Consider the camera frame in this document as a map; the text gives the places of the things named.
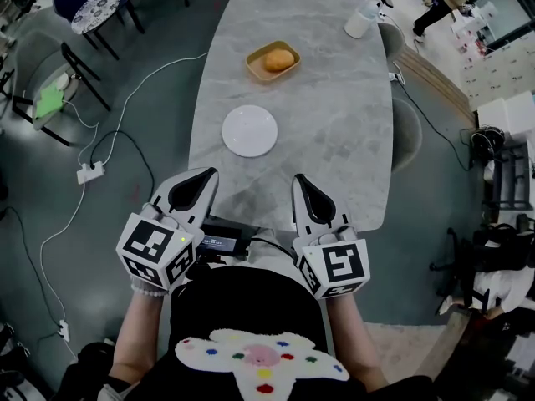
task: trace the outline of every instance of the black device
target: black device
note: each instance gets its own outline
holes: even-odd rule
[[[197,253],[205,256],[245,257],[250,240],[242,239],[242,231],[231,227],[202,225],[204,239]]]

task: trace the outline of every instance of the white plate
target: white plate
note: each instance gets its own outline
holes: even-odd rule
[[[221,132],[231,152],[243,157],[257,157],[275,145],[278,128],[266,109],[242,105],[227,114]]]

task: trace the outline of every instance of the colorful dots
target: colorful dots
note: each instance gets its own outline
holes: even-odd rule
[[[273,376],[273,373],[270,369],[267,368],[260,368],[257,371],[257,376],[259,378],[271,378]]]
[[[263,384],[262,386],[257,387],[257,391],[259,393],[271,393],[273,392],[273,386],[270,386],[268,384]]]

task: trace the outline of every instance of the person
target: person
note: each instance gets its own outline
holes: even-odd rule
[[[527,293],[532,288],[534,276],[535,269],[530,266],[525,266],[519,271],[476,272],[473,289],[480,294],[490,290],[485,318],[494,319],[517,307],[535,308],[535,302],[527,298]],[[440,315],[446,313],[455,304],[464,305],[464,298],[446,297],[439,309]],[[481,310],[481,301],[472,298],[471,308]]]
[[[468,0],[434,0],[431,8],[415,20],[415,26],[412,29],[415,34],[415,40],[419,43],[423,43],[424,31],[427,27],[440,21],[453,10],[462,9],[467,1]]]
[[[279,245],[272,232],[255,237]],[[171,294],[171,335],[158,361],[166,292],[132,278],[99,401],[436,400],[427,377],[387,383],[353,294],[327,299],[337,358],[329,356],[319,304],[293,260],[274,246],[254,241],[246,261],[220,257],[202,272],[192,268]]]

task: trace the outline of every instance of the gray carpet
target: gray carpet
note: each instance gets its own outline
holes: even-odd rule
[[[100,77],[93,85],[112,107],[108,113],[87,90],[74,99],[88,124],[101,123],[99,138],[115,129],[123,103],[150,72],[170,61],[208,51],[227,0],[134,0],[146,34],[139,34],[127,14],[123,27],[111,19],[101,30],[120,56],[115,61],[104,49],[95,51],[70,31],[69,24],[47,9],[31,15],[18,30],[22,36],[40,28],[64,40]],[[189,137],[204,59],[173,65],[149,80],[132,98],[122,129],[144,151],[158,185],[187,167]],[[407,79],[407,89],[421,102],[436,127],[458,145],[458,130],[466,127],[424,84]],[[403,92],[395,94],[403,98]],[[479,219],[480,193],[476,173],[462,172],[448,144],[422,121],[424,144],[415,160],[392,177],[384,225],[365,235],[369,241],[372,281],[358,294],[358,303],[369,322],[397,324],[437,323],[433,317],[439,277],[427,271],[441,256],[446,228],[467,234]],[[7,205],[20,212],[28,249],[38,265],[39,246],[69,220],[78,204],[81,186],[76,183],[77,155],[93,132],[83,128],[72,109],[49,127],[75,143],[66,148],[16,115],[2,120],[0,168],[10,190]],[[106,141],[97,150],[104,159]],[[150,177],[135,147],[118,137],[106,175],[87,185],[84,203],[64,235],[45,247],[44,265],[50,281],[64,300],[71,330],[71,346],[78,352],[85,344],[114,338],[130,300],[126,276],[115,246],[128,215],[138,211],[150,192]],[[0,317],[10,322],[30,349],[31,361],[46,381],[57,388],[71,360],[54,331],[39,286],[24,255],[18,223],[13,216],[0,222]],[[61,308],[47,289],[55,320]],[[160,332],[160,351],[169,336],[169,304]]]

